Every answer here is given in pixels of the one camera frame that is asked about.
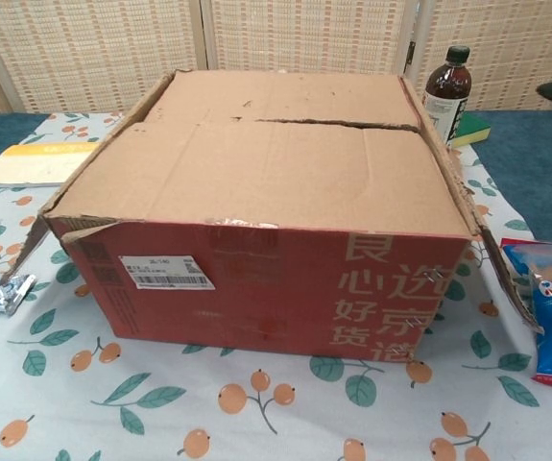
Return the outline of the red cardboard box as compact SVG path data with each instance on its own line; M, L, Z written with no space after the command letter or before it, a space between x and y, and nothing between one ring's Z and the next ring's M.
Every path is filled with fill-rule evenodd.
M41 208L123 338L404 362L481 239L538 323L411 83L178 71Z

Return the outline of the green yellow sponge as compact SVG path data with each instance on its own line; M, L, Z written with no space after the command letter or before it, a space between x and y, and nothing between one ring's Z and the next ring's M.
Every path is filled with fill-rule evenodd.
M474 115L472 112L465 112L459 122L454 137L450 141L452 148L459 148L475 142L480 142L489 137L491 125Z

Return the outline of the dark brown drink bottle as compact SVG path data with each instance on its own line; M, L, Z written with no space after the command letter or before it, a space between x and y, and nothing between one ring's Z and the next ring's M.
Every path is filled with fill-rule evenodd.
M469 54L465 45L450 46L444 64L430 74L422 97L434 128L447 146L455 137L471 91L466 68Z

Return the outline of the bamboo folding screen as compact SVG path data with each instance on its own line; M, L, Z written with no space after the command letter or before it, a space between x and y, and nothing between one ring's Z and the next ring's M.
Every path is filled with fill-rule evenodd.
M552 0L0 0L0 112L127 109L178 70L400 74L470 50L471 109L547 109Z

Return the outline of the yellow white book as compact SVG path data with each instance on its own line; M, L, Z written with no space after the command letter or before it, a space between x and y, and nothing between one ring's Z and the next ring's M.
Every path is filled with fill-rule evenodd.
M100 142L17 144L0 154L0 187L58 186Z

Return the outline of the floral tablecloth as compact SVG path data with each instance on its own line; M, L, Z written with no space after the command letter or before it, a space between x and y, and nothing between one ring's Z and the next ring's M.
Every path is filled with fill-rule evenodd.
M552 387L473 244L409 363L119 339L54 237L0 313L0 461L552 461Z

